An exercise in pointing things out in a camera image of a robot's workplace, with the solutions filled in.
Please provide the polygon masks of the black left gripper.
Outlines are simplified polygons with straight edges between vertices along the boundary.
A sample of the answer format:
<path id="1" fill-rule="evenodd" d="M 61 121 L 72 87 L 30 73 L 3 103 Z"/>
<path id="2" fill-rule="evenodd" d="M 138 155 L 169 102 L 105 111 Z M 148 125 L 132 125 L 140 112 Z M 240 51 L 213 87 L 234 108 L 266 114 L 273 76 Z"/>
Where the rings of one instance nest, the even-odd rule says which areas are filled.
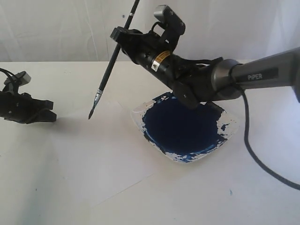
<path id="1" fill-rule="evenodd" d="M 50 100 L 34 99 L 28 93 L 0 92 L 0 116 L 5 120 L 21 124 L 55 122 L 57 115 L 51 110 L 53 102 Z"/>

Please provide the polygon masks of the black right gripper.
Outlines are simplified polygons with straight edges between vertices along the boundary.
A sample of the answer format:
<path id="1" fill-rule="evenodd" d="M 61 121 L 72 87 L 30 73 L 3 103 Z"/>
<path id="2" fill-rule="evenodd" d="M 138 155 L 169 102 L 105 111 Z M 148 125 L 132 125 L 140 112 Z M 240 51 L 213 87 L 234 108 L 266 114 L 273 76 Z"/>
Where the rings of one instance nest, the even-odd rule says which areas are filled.
<path id="1" fill-rule="evenodd" d="M 175 80 L 178 77 L 178 57 L 173 54 L 175 42 L 154 31 L 142 33 L 136 29 L 116 27 L 110 38 L 121 46 L 126 45 L 126 55 L 133 63 L 142 66 L 159 80 Z"/>

